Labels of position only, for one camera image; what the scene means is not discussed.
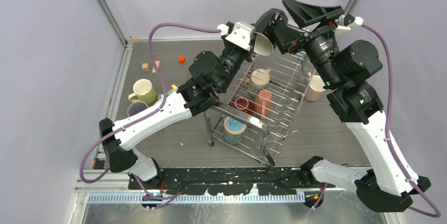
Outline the black mug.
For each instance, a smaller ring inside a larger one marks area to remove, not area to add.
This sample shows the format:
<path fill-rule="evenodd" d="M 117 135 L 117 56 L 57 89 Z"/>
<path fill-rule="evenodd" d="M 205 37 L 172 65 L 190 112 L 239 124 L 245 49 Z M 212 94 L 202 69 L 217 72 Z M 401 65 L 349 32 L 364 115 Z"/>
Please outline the black mug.
<path fill-rule="evenodd" d="M 288 18 L 284 11 L 271 8 L 264 12 L 254 23 L 253 52 L 258 55 L 269 56 L 276 48 L 277 42 L 274 29 L 278 24 L 287 24 Z"/>

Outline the salmon pink mug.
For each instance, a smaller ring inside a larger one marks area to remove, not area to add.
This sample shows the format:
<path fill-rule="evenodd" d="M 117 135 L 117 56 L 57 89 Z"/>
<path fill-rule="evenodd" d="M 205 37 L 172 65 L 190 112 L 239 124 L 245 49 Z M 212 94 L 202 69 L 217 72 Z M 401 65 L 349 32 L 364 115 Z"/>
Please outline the salmon pink mug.
<path fill-rule="evenodd" d="M 255 112 L 259 115 L 261 120 L 267 119 L 267 116 L 271 113 L 273 103 L 272 103 L 272 93 L 269 90 L 261 90 L 255 97 Z"/>

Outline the pink faceted mug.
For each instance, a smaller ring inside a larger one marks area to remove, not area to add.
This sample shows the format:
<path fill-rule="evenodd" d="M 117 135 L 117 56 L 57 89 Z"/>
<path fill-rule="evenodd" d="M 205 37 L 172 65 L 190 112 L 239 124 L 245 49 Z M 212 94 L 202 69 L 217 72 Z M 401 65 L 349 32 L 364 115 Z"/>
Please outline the pink faceted mug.
<path fill-rule="evenodd" d="M 319 100 L 325 92 L 325 83 L 319 75 L 308 73 L 309 87 L 306 94 L 306 101 L 315 102 Z"/>

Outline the pale yellow faceted mug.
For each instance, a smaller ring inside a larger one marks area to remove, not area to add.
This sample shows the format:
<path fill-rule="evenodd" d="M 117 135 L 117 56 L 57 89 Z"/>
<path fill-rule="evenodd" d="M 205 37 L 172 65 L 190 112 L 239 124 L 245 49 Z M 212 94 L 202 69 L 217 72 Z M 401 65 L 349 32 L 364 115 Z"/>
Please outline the pale yellow faceted mug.
<path fill-rule="evenodd" d="M 139 79 L 133 85 L 133 92 L 128 95 L 128 100 L 132 103 L 143 102 L 147 105 L 153 104 L 157 100 L 157 94 L 150 80 Z"/>

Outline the iridescent pink mug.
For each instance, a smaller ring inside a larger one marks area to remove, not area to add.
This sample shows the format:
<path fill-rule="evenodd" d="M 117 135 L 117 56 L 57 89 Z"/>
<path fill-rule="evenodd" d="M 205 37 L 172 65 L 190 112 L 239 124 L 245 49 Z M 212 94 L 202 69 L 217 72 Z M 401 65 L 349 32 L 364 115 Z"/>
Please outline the iridescent pink mug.
<path fill-rule="evenodd" d="M 134 102 L 131 103 L 127 109 L 128 117 L 134 116 L 148 108 L 148 105 L 144 102 Z"/>

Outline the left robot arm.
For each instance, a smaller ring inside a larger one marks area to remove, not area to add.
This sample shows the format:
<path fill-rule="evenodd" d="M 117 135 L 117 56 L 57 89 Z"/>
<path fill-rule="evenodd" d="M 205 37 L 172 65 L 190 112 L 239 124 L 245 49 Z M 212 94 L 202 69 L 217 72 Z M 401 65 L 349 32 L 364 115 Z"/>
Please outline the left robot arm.
<path fill-rule="evenodd" d="M 247 49 L 224 39 L 220 56 L 211 51 L 196 55 L 188 70 L 191 78 L 158 104 L 120 121 L 99 122 L 102 146 L 112 173 L 128 171 L 149 189 L 162 181 L 153 158 L 137 151 L 136 145 L 152 134 L 182 120 L 205 112 L 226 93 L 244 61 L 250 62 L 253 48 Z"/>

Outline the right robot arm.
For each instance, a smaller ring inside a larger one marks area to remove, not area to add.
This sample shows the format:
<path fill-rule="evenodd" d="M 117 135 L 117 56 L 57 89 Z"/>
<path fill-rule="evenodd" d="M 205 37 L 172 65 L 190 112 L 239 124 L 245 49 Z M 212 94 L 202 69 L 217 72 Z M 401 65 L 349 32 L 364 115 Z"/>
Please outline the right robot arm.
<path fill-rule="evenodd" d="M 300 27 L 315 24 L 301 33 L 283 24 L 274 28 L 282 53 L 304 51 L 319 76 L 335 114 L 355 135 L 371 167 L 360 169 L 333 164 L 314 156 L 301 166 L 301 181 L 307 187 L 329 183 L 355 193 L 375 212 L 403 212 L 412 208 L 414 194 L 422 194 L 431 183 L 417 175 L 405 161 L 389 128 L 388 116 L 376 90 L 367 79 L 383 67 L 377 48 L 357 40 L 340 50 L 336 42 L 340 6 L 316 6 L 282 0 Z"/>

